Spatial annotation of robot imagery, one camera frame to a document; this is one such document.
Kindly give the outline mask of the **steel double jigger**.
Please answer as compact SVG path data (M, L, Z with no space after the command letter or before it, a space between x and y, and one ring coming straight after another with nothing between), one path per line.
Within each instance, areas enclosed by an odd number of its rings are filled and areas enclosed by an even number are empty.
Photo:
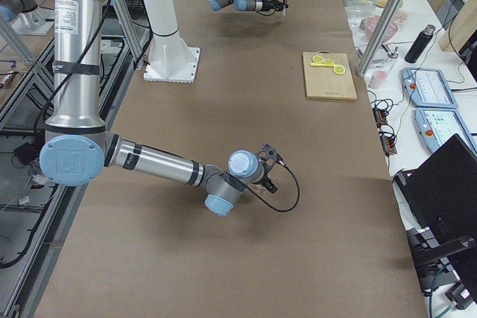
M289 0L282 0L282 16L286 16Z

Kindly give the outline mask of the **pink cup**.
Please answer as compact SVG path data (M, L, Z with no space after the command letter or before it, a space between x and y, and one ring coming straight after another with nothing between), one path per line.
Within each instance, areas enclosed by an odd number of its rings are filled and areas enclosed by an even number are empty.
M375 70L370 78L369 87L371 89L378 89L388 78L388 73L382 70Z

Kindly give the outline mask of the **middle lemon slice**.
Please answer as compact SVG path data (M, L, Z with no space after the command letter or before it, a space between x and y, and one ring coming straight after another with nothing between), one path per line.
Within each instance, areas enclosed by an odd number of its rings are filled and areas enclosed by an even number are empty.
M323 59L323 64L324 64L325 66L331 66L331 67L333 67L333 66L335 65L335 62L334 62L334 60L332 60L332 59L324 58L324 59Z

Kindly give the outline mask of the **far lemon slice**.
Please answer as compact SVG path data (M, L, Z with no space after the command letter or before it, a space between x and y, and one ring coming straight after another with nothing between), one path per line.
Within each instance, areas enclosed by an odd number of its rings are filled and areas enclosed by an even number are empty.
M333 72L335 74L344 74L346 72L346 69L341 65L336 65L333 68Z

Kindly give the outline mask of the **wooden cutting board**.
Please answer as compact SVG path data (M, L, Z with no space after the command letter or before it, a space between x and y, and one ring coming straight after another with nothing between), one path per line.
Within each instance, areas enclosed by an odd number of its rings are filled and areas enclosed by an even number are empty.
M323 58L334 60L335 65L343 66L346 72L344 74L335 74L331 67L310 66L309 64L312 63L314 55L321 55ZM305 90L308 99L343 101L355 101L357 99L353 76L346 54L303 52L302 56Z

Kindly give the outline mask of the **black water bottle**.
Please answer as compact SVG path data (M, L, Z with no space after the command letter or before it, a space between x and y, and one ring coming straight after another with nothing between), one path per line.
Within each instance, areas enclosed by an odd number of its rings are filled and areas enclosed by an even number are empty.
M421 32L419 32L417 38L405 55L404 60L407 63L416 63L426 49L427 45L432 40L434 34L435 26L428 24Z

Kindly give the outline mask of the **far blue teach pendant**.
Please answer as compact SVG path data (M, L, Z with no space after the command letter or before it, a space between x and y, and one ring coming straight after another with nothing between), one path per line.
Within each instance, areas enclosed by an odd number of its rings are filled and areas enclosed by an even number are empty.
M458 104L439 69L404 68L401 72L404 93L417 107L457 109Z

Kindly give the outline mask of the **blue teach pendant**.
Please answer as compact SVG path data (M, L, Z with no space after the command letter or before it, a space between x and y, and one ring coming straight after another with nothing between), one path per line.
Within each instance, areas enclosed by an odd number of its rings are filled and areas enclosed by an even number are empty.
M476 152L476 142L456 109L416 108L414 120L421 139L431 153L455 134L458 134L474 153Z
M404 93L417 107L457 109L458 104L439 69L404 68L401 72Z

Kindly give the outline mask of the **black monitor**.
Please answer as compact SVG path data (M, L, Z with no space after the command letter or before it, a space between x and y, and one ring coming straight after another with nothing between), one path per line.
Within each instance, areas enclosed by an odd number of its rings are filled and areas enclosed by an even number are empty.
M457 134L420 167L394 176L422 227L442 240L476 237L476 154Z

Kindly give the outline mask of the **near blue teach pendant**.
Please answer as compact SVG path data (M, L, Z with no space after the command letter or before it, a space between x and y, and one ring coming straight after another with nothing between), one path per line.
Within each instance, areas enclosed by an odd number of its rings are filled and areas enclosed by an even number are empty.
M476 142L456 109L416 108L414 120L421 139L431 153L455 134L458 134L474 153L476 152Z

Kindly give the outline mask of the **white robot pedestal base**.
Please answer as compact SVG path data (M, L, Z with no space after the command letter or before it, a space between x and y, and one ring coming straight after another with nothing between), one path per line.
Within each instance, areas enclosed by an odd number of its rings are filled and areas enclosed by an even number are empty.
M144 0L153 33L144 73L146 81L193 83L200 49L181 38L173 0Z

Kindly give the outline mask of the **aluminium frame post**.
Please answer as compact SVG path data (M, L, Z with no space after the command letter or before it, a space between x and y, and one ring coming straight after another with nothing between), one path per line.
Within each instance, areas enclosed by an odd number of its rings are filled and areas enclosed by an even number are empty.
M371 39L369 40L367 47L362 55L359 64L356 68L356 74L358 77L364 77L371 62L374 58L377 49L381 46L383 39L392 24L393 18L399 4L402 0L388 0L387 5L382 11L380 20L378 21Z

